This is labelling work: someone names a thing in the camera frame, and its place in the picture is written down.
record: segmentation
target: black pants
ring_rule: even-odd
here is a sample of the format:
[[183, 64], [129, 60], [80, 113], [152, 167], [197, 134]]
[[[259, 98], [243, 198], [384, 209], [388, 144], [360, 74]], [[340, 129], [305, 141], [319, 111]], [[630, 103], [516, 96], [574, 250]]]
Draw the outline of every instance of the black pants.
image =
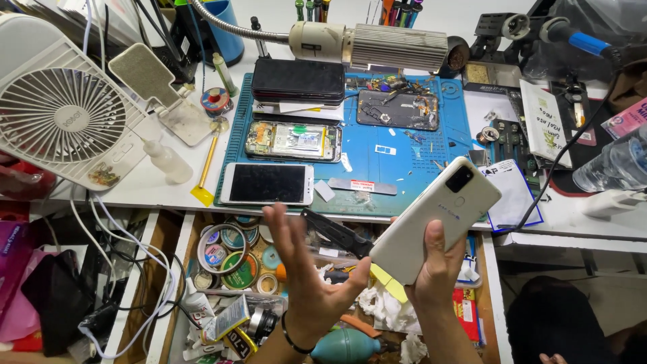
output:
[[529, 280], [506, 319], [516, 364], [541, 363], [541, 353], [559, 354], [568, 364], [619, 363], [587, 297], [568, 282], [547, 276]]

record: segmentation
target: fan grille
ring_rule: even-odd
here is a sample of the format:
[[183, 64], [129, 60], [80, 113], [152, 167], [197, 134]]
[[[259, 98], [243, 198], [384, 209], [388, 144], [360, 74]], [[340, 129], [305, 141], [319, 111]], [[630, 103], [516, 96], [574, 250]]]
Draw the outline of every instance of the fan grille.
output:
[[126, 128], [116, 89], [77, 69], [49, 68], [11, 82], [0, 95], [0, 135], [22, 154], [48, 163], [88, 161]]

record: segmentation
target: camera lens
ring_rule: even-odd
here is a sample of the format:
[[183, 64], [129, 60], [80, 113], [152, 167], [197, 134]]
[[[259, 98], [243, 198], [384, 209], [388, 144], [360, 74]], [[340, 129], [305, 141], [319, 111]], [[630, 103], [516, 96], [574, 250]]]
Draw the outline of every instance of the camera lens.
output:
[[461, 166], [458, 168], [454, 174], [445, 182], [447, 188], [449, 188], [453, 193], [458, 193], [460, 190], [467, 185], [467, 183], [474, 177], [471, 169], [466, 166]]

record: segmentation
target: black bracelet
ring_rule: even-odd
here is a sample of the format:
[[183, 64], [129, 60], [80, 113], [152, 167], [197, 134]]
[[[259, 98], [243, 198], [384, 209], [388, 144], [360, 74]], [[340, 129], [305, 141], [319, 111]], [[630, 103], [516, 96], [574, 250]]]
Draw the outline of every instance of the black bracelet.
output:
[[287, 330], [285, 329], [285, 314], [286, 313], [287, 313], [287, 310], [285, 310], [285, 312], [283, 312], [283, 316], [281, 316], [281, 326], [283, 327], [283, 335], [285, 336], [285, 339], [287, 340], [287, 343], [290, 344], [290, 346], [294, 349], [294, 351], [296, 351], [299, 354], [306, 354], [306, 355], [310, 354], [311, 352], [313, 352], [314, 348], [312, 348], [310, 350], [304, 350], [304, 349], [296, 346], [292, 342], [292, 340], [290, 340], [290, 335], [287, 334]]

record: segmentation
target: flexible metal arm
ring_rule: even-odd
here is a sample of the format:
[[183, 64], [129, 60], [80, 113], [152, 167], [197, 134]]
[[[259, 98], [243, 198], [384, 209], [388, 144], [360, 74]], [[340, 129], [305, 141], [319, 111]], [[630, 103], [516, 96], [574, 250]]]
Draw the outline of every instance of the flexible metal arm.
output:
[[211, 12], [209, 12], [209, 10], [204, 7], [200, 0], [191, 0], [191, 4], [196, 9], [196, 11], [198, 11], [198, 14], [200, 14], [203, 19], [207, 20], [209, 24], [212, 24], [213, 26], [218, 27], [225, 32], [253, 40], [264, 40], [272, 43], [289, 44], [288, 34], [263, 32], [260, 30], [252, 30], [238, 27], [237, 25], [231, 25], [211, 14]]

